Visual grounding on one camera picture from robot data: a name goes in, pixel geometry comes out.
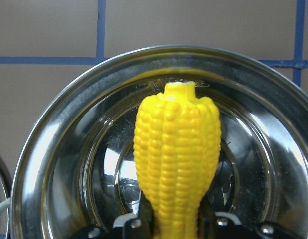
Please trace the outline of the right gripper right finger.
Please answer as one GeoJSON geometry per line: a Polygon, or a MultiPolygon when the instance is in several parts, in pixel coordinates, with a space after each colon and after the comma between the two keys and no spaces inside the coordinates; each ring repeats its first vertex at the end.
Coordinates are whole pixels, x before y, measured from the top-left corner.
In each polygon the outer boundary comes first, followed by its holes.
{"type": "Polygon", "coordinates": [[[300,239],[301,236],[281,225],[264,221],[251,229],[232,213],[214,211],[206,196],[198,209],[198,237],[200,239],[300,239]]]}

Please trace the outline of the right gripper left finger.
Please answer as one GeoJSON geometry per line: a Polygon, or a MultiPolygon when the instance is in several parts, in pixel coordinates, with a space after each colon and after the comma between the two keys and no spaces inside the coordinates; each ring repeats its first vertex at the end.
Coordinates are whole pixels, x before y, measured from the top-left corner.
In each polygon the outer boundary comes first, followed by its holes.
{"type": "Polygon", "coordinates": [[[137,212],[115,218],[108,231],[88,225],[75,232],[71,239],[151,239],[153,237],[153,211],[144,194],[139,195],[137,212]]]}

